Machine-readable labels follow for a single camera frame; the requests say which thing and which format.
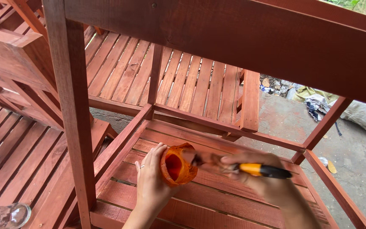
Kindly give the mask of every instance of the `hand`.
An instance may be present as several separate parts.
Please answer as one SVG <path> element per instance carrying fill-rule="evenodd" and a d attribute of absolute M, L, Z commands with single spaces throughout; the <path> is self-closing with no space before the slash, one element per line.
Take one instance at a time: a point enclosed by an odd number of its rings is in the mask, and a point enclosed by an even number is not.
<path fill-rule="evenodd" d="M 247 152 L 232 154 L 221 158 L 222 163 L 258 163 L 283 168 L 281 160 L 274 154 L 262 154 Z M 230 178 L 242 182 L 264 197 L 265 201 L 279 207 L 286 207 L 294 204 L 295 199 L 303 198 L 290 179 L 274 179 L 263 176 L 252 176 L 240 172 L 230 174 Z"/>
<path fill-rule="evenodd" d="M 155 216 L 176 194 L 178 187 L 169 187 L 161 177 L 160 159 L 167 145 L 159 143 L 152 148 L 142 160 L 142 168 L 138 161 L 135 162 L 138 172 L 137 203 L 135 208 L 144 209 Z"/>

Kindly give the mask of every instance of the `wood grain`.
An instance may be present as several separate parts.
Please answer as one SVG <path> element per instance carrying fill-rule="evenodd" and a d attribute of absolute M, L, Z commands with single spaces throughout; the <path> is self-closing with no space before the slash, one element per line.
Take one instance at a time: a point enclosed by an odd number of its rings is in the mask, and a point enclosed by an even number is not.
<path fill-rule="evenodd" d="M 351 37 L 360 37 L 366 41 L 366 17 L 357 12 L 346 12 L 338 6 L 314 3 L 313 0 L 304 1 L 303 6 L 310 3 L 319 5 L 321 13 L 311 13 L 314 7 L 305 7 L 309 8 L 309 15 L 301 10 L 304 7 L 295 7 L 297 3 L 289 4 L 293 7 L 288 7 L 275 0 L 221 0 L 219 4 L 214 1 L 174 0 L 157 2 L 162 7 L 156 9 L 150 8 L 150 1 L 137 4 L 134 1 L 109 3 L 101 0 L 99 3 L 89 3 L 85 0 L 76 3 L 66 0 L 66 16 L 87 24 L 94 22 L 104 29 L 173 49 L 366 102 L 365 94 L 337 86 L 345 82 L 346 75 L 353 79 L 366 75 L 366 42 L 359 49 L 349 49 L 354 46 L 354 41 L 349 39 Z M 131 11 L 139 17 L 132 16 L 129 13 Z M 88 12 L 100 13 L 85 17 Z M 346 18 L 340 19 L 340 15 L 345 14 L 354 23 L 346 22 Z M 243 53 L 258 55 L 244 58 Z M 333 58 L 342 62 L 332 62 Z M 304 72 L 308 77 L 295 75 L 297 71 Z M 362 87 L 366 87 L 366 82 L 362 84 L 356 80 L 348 88 Z"/>

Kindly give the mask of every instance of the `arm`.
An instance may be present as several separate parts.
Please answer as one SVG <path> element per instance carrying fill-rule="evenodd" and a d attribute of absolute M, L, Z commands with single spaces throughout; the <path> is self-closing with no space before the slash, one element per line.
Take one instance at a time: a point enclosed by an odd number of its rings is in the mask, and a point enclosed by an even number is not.
<path fill-rule="evenodd" d="M 221 162 L 226 164 L 260 163 L 283 168 L 280 159 L 276 155 L 255 152 L 225 156 L 221 158 Z M 285 219 L 286 228 L 321 228 L 306 200 L 290 179 L 252 176 L 244 172 L 230 174 L 230 178 L 251 187 L 258 195 L 263 196 L 267 202 L 278 206 Z"/>
<path fill-rule="evenodd" d="M 178 187 L 166 185 L 160 173 L 160 158 L 168 147 L 159 143 L 142 160 L 142 168 L 135 162 L 138 172 L 137 202 L 123 229 L 147 229 L 156 216 L 178 191 Z"/>

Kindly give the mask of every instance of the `paintbrush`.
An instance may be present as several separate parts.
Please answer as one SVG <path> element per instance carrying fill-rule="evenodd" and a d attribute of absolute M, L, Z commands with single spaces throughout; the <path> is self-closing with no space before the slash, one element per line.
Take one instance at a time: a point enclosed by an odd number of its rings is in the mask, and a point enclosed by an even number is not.
<path fill-rule="evenodd" d="M 182 155 L 187 162 L 191 163 L 191 165 L 211 173 L 238 174 L 242 171 L 254 176 L 265 176 L 277 179 L 289 179 L 292 177 L 292 174 L 286 169 L 277 168 L 271 165 L 256 163 L 224 164 L 220 161 L 222 156 L 214 153 L 184 150 Z"/>

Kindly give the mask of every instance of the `wooden frame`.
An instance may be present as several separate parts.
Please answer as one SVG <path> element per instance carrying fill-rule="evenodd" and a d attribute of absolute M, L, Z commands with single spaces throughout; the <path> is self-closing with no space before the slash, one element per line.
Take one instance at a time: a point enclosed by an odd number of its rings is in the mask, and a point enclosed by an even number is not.
<path fill-rule="evenodd" d="M 218 4 L 198 0 L 161 0 L 156 4 L 151 1 L 105 0 L 44 0 L 43 3 L 46 7 L 50 51 L 62 102 L 64 127 L 66 133 L 69 133 L 69 154 L 75 174 L 83 228 L 91 228 L 91 222 L 95 224 L 97 218 L 94 212 L 89 214 L 89 211 L 96 201 L 96 191 L 99 191 L 103 184 L 99 182 L 99 188 L 96 190 L 89 185 L 94 183 L 94 169 L 92 163 L 88 161 L 90 158 L 86 156 L 89 155 L 86 152 L 89 147 L 85 147 L 82 141 L 82 138 L 89 137 L 83 133 L 88 127 L 88 95 L 82 23 L 343 96 L 330 109 L 306 142 L 300 144 L 266 134 L 246 132 L 244 130 L 252 130 L 252 127 L 247 128 L 249 123 L 245 121 L 246 119 L 239 125 L 219 123 L 156 104 L 157 88 L 154 85 L 157 80 L 153 80 L 149 90 L 149 104 L 141 109 L 131 122 L 133 123 L 131 128 L 125 129 L 125 134 L 119 141 L 126 142 L 135 131 L 137 123 L 142 119 L 152 119 L 153 112 L 158 111 L 198 123 L 199 126 L 210 126 L 216 130 L 295 150 L 297 153 L 292 161 L 300 164 L 306 157 L 354 226 L 366 228 L 363 213 L 311 151 L 352 99 L 366 102 L 365 94 L 357 94 L 351 90 L 365 87 L 366 82 L 350 81 L 348 90 L 337 87 L 345 81 L 345 76 L 358 79 L 363 73 L 366 74 L 366 42 L 357 49 L 349 48 L 350 37 L 360 37 L 366 41 L 366 16 L 315 0 L 298 0 L 297 3 L 291 4 L 275 0 L 219 0 Z M 339 15 L 348 16 L 348 21 Z M 197 23 L 197 18 L 202 18 L 202 23 Z M 291 33 L 288 32 L 289 26 L 292 26 Z M 244 52 L 260 55 L 244 57 L 241 55 Z M 158 63 L 161 57 L 159 53 L 161 54 L 161 49 L 158 47 L 152 65 L 153 73 L 159 71 Z M 330 61 L 333 58 L 341 62 Z M 304 72 L 309 77 L 299 77 L 294 72 Z M 252 104 L 248 99 L 247 97 L 238 101 L 241 105 L 238 109 Z"/>

